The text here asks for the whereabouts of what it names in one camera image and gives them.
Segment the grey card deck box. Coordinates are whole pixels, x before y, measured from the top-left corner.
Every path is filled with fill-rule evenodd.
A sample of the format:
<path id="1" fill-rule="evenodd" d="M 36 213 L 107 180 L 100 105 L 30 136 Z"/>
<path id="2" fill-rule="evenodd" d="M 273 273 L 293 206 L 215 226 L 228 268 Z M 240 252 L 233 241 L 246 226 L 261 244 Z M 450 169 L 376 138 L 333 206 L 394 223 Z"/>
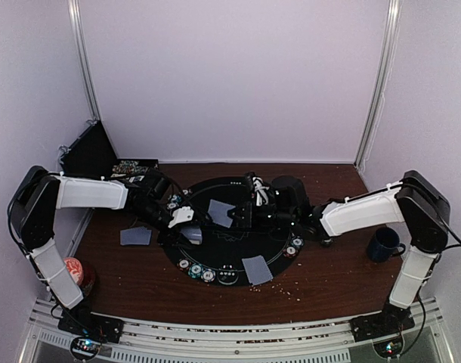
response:
<path id="1" fill-rule="evenodd" d="M 181 227 L 181 234 L 193 245 L 200 245 L 203 242 L 203 233 L 200 226 L 188 225 Z"/>

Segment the red chip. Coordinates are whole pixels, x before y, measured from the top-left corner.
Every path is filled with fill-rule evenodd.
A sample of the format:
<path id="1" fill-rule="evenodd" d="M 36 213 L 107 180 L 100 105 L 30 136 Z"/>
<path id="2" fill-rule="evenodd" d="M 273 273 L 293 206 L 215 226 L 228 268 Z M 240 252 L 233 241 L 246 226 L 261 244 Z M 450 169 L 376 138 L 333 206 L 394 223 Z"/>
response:
<path id="1" fill-rule="evenodd" d="M 177 263 L 177 267 L 181 271 L 187 271 L 190 266 L 191 266 L 191 263 L 188 259 L 180 259 Z"/>
<path id="2" fill-rule="evenodd" d="M 292 258 L 294 256 L 296 256 L 298 250 L 293 247 L 293 246 L 288 246 L 284 251 L 284 256 L 288 257 L 288 258 Z"/>

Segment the two of spades card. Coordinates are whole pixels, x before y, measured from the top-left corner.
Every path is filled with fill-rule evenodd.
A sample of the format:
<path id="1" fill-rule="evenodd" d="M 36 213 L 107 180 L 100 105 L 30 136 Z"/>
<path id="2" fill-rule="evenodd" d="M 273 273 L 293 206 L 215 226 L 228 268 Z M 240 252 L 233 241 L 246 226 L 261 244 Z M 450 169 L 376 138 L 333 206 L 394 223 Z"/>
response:
<path id="1" fill-rule="evenodd" d="M 211 199 L 209 202 L 208 214 L 216 225 L 229 228 L 233 223 L 233 219 L 229 217 L 227 213 L 234 208 L 235 206 L 233 205 Z"/>

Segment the dealt card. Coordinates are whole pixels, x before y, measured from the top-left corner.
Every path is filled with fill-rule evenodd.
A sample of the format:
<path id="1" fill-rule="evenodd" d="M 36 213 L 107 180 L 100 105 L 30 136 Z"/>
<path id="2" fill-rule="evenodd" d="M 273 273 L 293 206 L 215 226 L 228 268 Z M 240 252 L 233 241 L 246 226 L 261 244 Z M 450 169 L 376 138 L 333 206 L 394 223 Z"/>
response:
<path id="1" fill-rule="evenodd" d="M 262 255 L 242 259 L 244 271 L 252 286 L 272 281 L 274 276 Z"/>

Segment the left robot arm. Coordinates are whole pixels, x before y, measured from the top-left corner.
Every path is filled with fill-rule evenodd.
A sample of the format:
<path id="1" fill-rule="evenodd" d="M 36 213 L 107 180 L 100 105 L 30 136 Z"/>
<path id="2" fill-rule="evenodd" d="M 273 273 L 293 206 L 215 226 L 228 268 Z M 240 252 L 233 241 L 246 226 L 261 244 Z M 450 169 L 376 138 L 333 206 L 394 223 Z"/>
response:
<path id="1" fill-rule="evenodd" d="M 48 292 L 70 310 L 67 321 L 80 335 L 93 334 L 97 319 L 80 306 L 83 292 L 67 271 L 68 238 L 91 209 L 126 210 L 162 232 L 164 242 L 189 247 L 182 226 L 210 217 L 184 192 L 180 206 L 166 209 L 160 201 L 170 187 L 180 185 L 156 169 L 111 176 L 27 170 L 8 204 L 8 229 Z"/>

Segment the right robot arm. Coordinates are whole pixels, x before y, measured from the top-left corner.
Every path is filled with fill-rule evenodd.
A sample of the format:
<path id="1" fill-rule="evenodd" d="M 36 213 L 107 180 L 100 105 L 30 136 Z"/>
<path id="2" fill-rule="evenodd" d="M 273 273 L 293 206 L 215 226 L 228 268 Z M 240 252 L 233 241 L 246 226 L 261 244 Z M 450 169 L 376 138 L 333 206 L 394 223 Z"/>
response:
<path id="1" fill-rule="evenodd" d="M 461 239 L 450 227 L 449 201 L 415 170 L 378 190 L 317 205 L 311 203 L 304 183 L 291 175 L 266 182 L 250 172 L 244 185 L 249 198 L 227 212 L 242 228 L 275 225 L 324 244 L 362 229 L 403 227 L 399 236 L 410 240 L 388 294 L 387 309 L 376 317 L 376 327 L 384 334 L 404 323 L 404 310 L 415 300 L 450 239 L 461 247 Z"/>

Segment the leftover cards on table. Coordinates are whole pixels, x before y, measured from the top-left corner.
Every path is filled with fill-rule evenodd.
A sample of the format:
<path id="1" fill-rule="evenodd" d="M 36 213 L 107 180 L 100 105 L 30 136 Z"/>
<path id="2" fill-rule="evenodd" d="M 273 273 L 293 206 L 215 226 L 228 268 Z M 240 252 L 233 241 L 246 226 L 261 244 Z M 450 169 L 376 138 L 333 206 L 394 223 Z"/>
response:
<path id="1" fill-rule="evenodd" d="M 151 242 L 152 231 L 143 226 L 128 228 L 120 231 L 121 246 L 148 246 Z"/>

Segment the round black poker mat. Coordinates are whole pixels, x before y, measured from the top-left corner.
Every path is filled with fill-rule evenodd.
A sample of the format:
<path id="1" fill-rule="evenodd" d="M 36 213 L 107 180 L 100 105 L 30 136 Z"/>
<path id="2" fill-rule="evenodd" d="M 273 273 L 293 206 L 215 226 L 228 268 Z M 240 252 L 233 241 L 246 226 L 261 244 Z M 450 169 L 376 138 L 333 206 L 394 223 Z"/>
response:
<path id="1" fill-rule="evenodd" d="M 190 202 L 208 212 L 211 199 L 233 206 L 238 206 L 249 199 L 243 177 L 211 178 L 195 185 L 188 190 Z M 294 234 L 288 228 L 240 228 L 233 222 L 229 228 L 216 225 L 211 216 L 207 222 L 193 222 L 188 225 L 200 226 L 203 233 L 203 243 L 199 246 L 162 246 L 169 260 L 177 267 L 180 259 L 188 259 L 192 264 L 200 264 L 205 269 L 215 271 L 215 280 L 207 284 L 220 284 L 217 273 L 223 265 L 233 265 L 239 272 L 239 280 L 232 286 L 251 285 L 244 271 L 242 259 L 262 255 L 275 277 L 285 271 L 296 256 L 288 258 L 283 251 L 291 246 L 293 238 L 304 241 L 303 234 Z"/>

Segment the red patterned tin can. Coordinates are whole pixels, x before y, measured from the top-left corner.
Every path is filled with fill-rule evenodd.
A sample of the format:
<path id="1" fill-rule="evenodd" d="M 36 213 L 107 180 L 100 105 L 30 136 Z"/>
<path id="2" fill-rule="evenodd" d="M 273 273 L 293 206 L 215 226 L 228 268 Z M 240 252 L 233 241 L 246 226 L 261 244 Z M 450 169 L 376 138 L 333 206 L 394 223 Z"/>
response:
<path id="1" fill-rule="evenodd" d="M 74 257 L 67 257 L 63 261 L 67 271 L 82 290 L 83 296 L 89 296 L 97 280 L 94 267 L 90 263 Z"/>

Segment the dark blue mug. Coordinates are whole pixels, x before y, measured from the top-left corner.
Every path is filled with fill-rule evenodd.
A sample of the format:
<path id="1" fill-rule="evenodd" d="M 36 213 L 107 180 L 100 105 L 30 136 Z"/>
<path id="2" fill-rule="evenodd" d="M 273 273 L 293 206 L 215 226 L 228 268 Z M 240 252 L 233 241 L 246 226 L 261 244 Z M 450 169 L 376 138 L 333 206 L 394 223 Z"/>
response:
<path id="1" fill-rule="evenodd" d="M 391 257 L 402 256 L 406 246 L 397 232 L 389 227 L 378 228 L 367 246 L 367 257 L 376 263 L 386 262 Z"/>

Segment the black poker set case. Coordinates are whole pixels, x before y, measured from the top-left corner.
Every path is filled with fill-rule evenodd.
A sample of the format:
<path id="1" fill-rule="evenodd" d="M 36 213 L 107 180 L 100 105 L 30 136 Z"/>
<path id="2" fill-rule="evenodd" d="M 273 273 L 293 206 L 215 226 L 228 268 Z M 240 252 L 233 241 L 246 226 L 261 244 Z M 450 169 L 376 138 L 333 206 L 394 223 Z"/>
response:
<path id="1" fill-rule="evenodd" d="M 69 147 L 63 147 L 59 163 L 65 173 L 97 177 L 140 175 L 159 169 L 157 159 L 118 157 L 100 120 L 89 120 L 87 129 Z"/>

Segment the aluminium front rail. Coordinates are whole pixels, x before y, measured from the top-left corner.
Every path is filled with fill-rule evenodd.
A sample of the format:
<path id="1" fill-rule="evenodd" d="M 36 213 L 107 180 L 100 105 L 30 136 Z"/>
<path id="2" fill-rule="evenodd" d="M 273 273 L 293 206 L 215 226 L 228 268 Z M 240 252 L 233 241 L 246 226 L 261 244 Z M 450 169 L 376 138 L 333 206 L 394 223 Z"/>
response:
<path id="1" fill-rule="evenodd" d="M 416 303 L 415 327 L 358 341 L 350 318 L 268 325 L 191 325 L 126 318 L 118 343 L 92 362 L 389 362 L 385 348 L 403 343 L 398 362 L 455 362 L 435 299 Z"/>

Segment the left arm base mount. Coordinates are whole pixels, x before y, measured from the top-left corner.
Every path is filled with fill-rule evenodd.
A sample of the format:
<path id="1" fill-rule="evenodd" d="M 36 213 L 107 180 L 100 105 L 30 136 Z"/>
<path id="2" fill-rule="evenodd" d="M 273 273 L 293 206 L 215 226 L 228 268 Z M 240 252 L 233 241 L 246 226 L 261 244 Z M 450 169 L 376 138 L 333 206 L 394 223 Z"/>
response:
<path id="1" fill-rule="evenodd" d="M 89 326 L 83 326 L 71 317 L 62 317 L 59 330 L 75 335 L 70 341 L 70 353 L 78 361 L 96 358 L 107 343 L 118 343 L 122 336 L 124 321 L 102 315 L 92 315 Z"/>

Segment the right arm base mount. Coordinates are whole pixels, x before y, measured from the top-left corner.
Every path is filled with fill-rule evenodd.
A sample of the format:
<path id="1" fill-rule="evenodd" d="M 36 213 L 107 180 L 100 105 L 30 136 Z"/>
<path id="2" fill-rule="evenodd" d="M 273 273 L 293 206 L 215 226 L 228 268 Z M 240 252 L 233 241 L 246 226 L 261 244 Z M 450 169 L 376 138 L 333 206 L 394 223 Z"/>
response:
<path id="1" fill-rule="evenodd" d="M 352 318 L 350 327 L 356 343 L 371 340 L 380 358 L 393 359 L 405 350 L 403 332 L 415 327 L 415 321 L 410 315 L 397 318 L 380 312 Z"/>

